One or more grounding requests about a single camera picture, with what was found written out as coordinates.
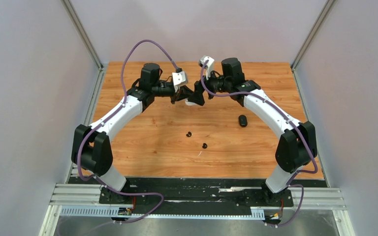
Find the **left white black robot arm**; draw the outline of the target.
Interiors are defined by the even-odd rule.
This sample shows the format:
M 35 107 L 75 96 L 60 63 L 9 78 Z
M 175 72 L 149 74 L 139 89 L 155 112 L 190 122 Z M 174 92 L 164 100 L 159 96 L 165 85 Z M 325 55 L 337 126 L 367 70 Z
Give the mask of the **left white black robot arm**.
M 140 77 L 125 93 L 125 97 L 106 115 L 92 124 L 79 125 L 74 131 L 71 160 L 78 169 L 92 173 L 119 203 L 132 196 L 130 183 L 113 165 L 111 142 L 133 118 L 143 113 L 156 97 L 169 97 L 171 103 L 188 98 L 192 91 L 186 86 L 186 72 L 177 68 L 171 80 L 161 80 L 162 69 L 156 63 L 146 63 Z

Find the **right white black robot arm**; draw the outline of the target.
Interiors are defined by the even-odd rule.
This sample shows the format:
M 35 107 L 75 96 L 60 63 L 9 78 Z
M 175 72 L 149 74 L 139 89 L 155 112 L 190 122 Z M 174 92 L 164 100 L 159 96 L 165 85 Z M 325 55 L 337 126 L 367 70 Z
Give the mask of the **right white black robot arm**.
M 276 166 L 262 185 L 259 199 L 267 205 L 274 205 L 285 193 L 291 182 L 303 169 L 312 163 L 313 174 L 318 172 L 315 126 L 292 117 L 275 102 L 253 80 L 246 80 L 241 63 L 237 58 L 227 58 L 221 62 L 223 74 L 214 73 L 214 59 L 203 56 L 200 79 L 195 83 L 195 91 L 185 100 L 188 106 L 205 103 L 203 93 L 208 98 L 227 97 L 257 115 L 278 137 L 275 153 Z

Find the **white earbud charging case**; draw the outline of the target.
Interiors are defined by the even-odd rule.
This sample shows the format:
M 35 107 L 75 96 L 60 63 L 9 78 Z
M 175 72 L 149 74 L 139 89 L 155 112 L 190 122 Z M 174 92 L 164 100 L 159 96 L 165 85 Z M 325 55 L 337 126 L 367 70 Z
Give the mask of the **white earbud charging case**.
M 188 100 L 185 101 L 185 104 L 186 104 L 187 106 L 195 106 L 195 105 L 196 105 L 196 103 L 189 102 Z

